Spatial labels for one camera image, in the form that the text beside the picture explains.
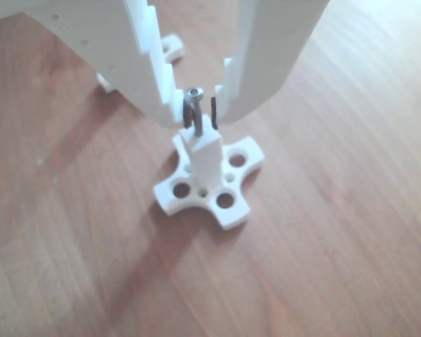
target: wooden surface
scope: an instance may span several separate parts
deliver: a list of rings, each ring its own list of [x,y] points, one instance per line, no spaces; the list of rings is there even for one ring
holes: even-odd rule
[[[177,85],[209,98],[236,4],[156,4],[187,47]],[[248,223],[167,218],[173,132],[1,20],[0,336],[421,337],[421,1],[332,0],[283,89],[222,134],[267,156]]]

